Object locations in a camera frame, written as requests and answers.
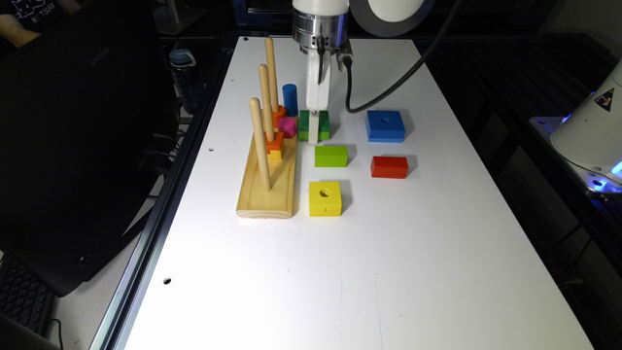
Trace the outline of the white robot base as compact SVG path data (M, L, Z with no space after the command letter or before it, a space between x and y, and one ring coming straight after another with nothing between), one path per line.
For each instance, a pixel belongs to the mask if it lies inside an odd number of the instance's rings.
M564 117L530 124L592 197L621 196L621 66Z

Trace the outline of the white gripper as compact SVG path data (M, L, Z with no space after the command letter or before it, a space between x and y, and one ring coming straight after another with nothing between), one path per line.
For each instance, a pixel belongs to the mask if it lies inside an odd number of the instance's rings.
M306 107L309 111L308 142L319 142L320 112L329 105L331 82L331 54L320 54L317 50L307 53Z

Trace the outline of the person forearm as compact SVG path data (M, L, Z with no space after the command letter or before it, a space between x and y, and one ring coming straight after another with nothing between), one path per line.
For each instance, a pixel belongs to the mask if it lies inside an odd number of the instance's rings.
M1 36L16 48L21 48L39 36L39 33L25 29L22 24L11 15L1 16Z

